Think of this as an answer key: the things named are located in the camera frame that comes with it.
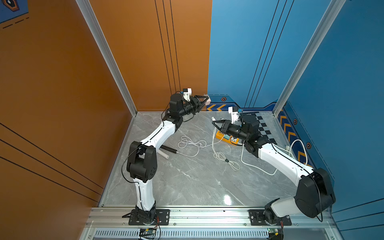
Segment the pink USB charger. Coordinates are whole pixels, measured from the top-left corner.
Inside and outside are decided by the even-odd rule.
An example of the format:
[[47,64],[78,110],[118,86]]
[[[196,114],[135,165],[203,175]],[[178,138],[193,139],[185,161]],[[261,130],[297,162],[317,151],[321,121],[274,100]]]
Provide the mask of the pink USB charger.
[[209,105],[210,103],[211,103],[211,99],[210,99],[210,97],[208,96],[207,101],[206,101],[205,104],[206,104],[206,106],[207,106],[207,105]]

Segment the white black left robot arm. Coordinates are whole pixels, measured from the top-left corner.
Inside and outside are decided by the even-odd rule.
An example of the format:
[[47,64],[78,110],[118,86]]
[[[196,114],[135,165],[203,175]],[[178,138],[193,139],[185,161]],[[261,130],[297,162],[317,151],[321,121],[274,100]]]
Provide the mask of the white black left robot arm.
[[153,178],[157,172],[157,152],[184,122],[184,116],[200,112],[210,100],[209,96],[192,96],[191,89],[171,95],[162,123],[145,139],[132,142],[125,160],[126,171],[136,187],[137,203],[128,215],[135,221],[151,225],[156,221],[156,201],[153,195]]

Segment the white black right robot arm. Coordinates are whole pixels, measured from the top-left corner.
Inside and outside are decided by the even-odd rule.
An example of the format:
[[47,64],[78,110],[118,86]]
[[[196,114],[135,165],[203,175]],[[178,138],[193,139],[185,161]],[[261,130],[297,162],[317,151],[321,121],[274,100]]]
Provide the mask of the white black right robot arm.
[[281,151],[260,132],[260,122],[253,114],[240,117],[242,124],[231,120],[213,120],[223,134],[242,140],[245,149],[284,174],[296,186],[296,195],[275,199],[265,205],[264,217],[268,225],[279,224],[283,217],[302,213],[309,218],[321,217],[322,212],[336,202],[331,177],[322,169],[314,169]]

